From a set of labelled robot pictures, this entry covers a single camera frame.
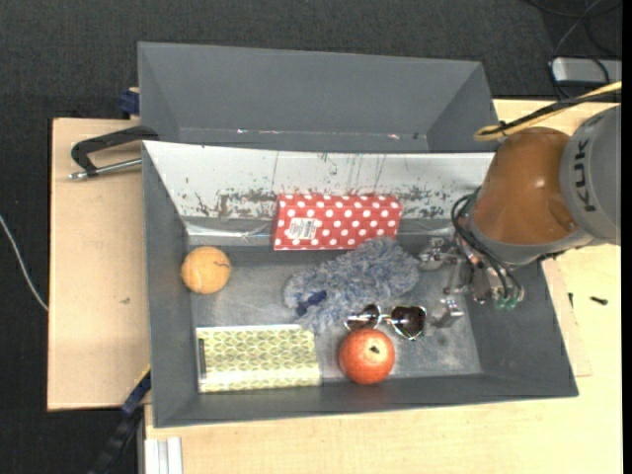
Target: white object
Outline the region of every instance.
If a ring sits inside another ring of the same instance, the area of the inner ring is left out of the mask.
[[[183,474],[182,440],[179,437],[169,437],[167,439],[167,451],[169,457],[169,474]]]
[[[183,474],[182,440],[179,437],[146,439],[144,460],[144,474]]]

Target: gray bin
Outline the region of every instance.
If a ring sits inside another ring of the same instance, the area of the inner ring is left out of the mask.
[[[140,73],[142,122],[161,140],[312,152],[469,154],[493,149],[471,138],[480,126],[496,120],[477,63],[142,44]],[[330,378],[310,388],[198,394],[194,328],[208,304],[200,309],[199,300],[183,286],[180,265],[203,233],[189,233],[191,220],[178,211],[169,180],[146,147],[142,159],[157,427],[578,394],[538,264],[517,272],[527,298],[516,310],[464,304],[467,315],[460,328],[469,361],[461,370],[402,374],[371,387]],[[212,162],[207,173],[212,174]],[[446,223],[447,214],[432,222]],[[414,253],[427,240],[420,234],[404,246]],[[283,254],[267,245],[237,248],[230,243],[222,249],[233,265],[251,273],[340,254]],[[445,276],[431,280],[437,286]],[[431,344],[437,340],[427,341],[429,356],[441,353],[440,343]],[[444,340],[449,346],[456,337]]]

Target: cable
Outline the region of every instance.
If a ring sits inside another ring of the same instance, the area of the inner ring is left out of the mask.
[[[555,80],[555,76],[553,75],[553,59],[555,59],[556,56],[559,55],[559,51],[562,47],[562,45],[564,44],[564,42],[566,42],[569,38],[569,36],[576,31],[580,26],[582,26],[582,28],[584,29],[585,33],[586,33],[586,37],[588,38],[588,40],[594,45],[594,47],[596,47],[597,49],[599,49],[600,51],[602,51],[603,53],[607,54],[608,56],[615,58],[615,59],[620,59],[621,56],[620,54],[617,54],[616,51],[614,51],[613,49],[611,49],[610,47],[607,47],[605,45],[603,45],[599,40],[596,39],[596,37],[594,36],[593,33],[593,29],[592,29],[592,19],[593,18],[598,18],[600,16],[605,16],[619,8],[621,8],[623,6],[623,0],[617,0],[614,4],[612,4],[611,6],[608,6],[600,11],[597,11],[596,8],[601,6],[601,4],[603,4],[604,2],[606,2],[607,0],[595,0],[592,3],[590,3],[590,0],[583,0],[584,2],[584,10],[581,13],[572,13],[572,12],[565,12],[565,11],[561,11],[559,9],[554,9],[551,7],[547,7],[542,5],[540,2],[536,1],[536,0],[518,0],[522,3],[525,3],[527,5],[530,5],[532,7],[534,7],[535,9],[538,9],[539,11],[541,11],[542,13],[546,13],[546,14],[551,14],[553,16],[558,16],[558,17],[562,17],[562,18],[568,18],[568,19],[573,19],[576,20],[575,23],[573,23],[571,25],[571,27],[563,34],[562,38],[558,41],[557,45],[555,46],[553,53],[551,55],[551,60],[549,61],[549,72],[550,72],[550,76],[551,76],[551,81],[553,83],[553,86],[555,88],[555,91],[558,95],[558,99],[562,99],[563,97],[565,98],[570,98],[569,93],[562,88],[561,86],[559,86],[559,84],[556,82]],[[586,59],[592,59],[593,61],[595,61],[595,63],[597,63],[597,65],[599,66],[599,68],[601,68],[602,71],[604,71],[605,75],[604,75],[604,81],[603,84],[607,84],[609,83],[609,79],[608,79],[608,74],[607,74],[607,69],[605,69],[605,67],[603,67],[603,65],[598,62],[598,60],[593,59],[593,58],[589,58],[587,56],[577,56],[577,57],[584,57]]]
[[[483,126],[474,133],[474,140],[479,142],[497,140],[517,133],[525,128],[529,128],[530,126],[533,126],[545,119],[552,118],[553,116],[558,115],[571,107],[583,104],[584,102],[603,102],[604,100],[611,98],[613,94],[621,92],[622,85],[622,81],[617,81],[597,88],[596,90],[586,93],[580,97],[561,100],[509,123],[501,122],[500,124]]]
[[[496,256],[489,248],[476,239],[471,231],[466,231],[465,228],[463,228],[463,226],[461,226],[458,222],[470,204],[476,199],[479,191],[480,187],[477,188],[473,194],[466,195],[457,200],[452,206],[450,217],[452,224],[454,225],[454,230],[472,249],[480,253],[487,260],[494,272],[496,272],[499,280],[501,281],[501,285],[503,286],[503,299],[505,301],[509,301],[511,299],[513,299],[514,302],[520,301],[523,296],[523,288],[510,267],[498,256]],[[508,285],[506,276],[512,281],[513,288]]]
[[[550,8],[550,7],[546,7],[546,6],[542,5],[541,3],[537,2],[536,0],[518,0],[518,1],[523,2],[525,4],[528,4],[531,7],[534,7],[537,10],[545,12],[547,14],[552,14],[554,16],[560,16],[562,18],[573,18],[573,19],[585,19],[586,17],[588,17],[588,18],[597,18],[599,16],[604,16],[604,15],[606,15],[606,14],[608,14],[608,13],[610,13],[610,12],[616,10],[616,9],[618,9],[619,7],[623,6],[623,1],[619,1],[616,4],[612,5],[611,7],[603,9],[602,11],[595,12],[595,13],[592,13],[590,15],[586,15],[586,7],[585,7],[585,9],[584,9],[584,11],[582,13],[576,14],[576,13],[569,13],[569,12],[559,11],[557,9],[553,9],[553,8]]]
[[[9,238],[9,242],[11,243],[11,246],[13,247],[13,251],[16,254],[18,263],[20,264],[20,269],[22,270],[22,274],[24,275],[24,278],[27,280],[27,284],[29,285],[29,288],[31,289],[31,293],[33,294],[33,297],[36,299],[39,305],[47,312],[48,306],[46,305],[46,302],[43,301],[40,294],[38,293],[35,286],[33,285],[33,281],[31,280],[31,277],[29,276],[29,272],[27,271],[27,266],[25,265],[24,259],[22,258],[22,255],[20,254],[20,250],[18,249],[18,244],[16,243],[16,240],[13,237],[11,230],[9,230],[9,227],[7,226],[7,223],[4,220],[4,217],[2,217],[2,214],[0,214],[0,225],[2,225],[4,232],[7,234],[7,237]]]

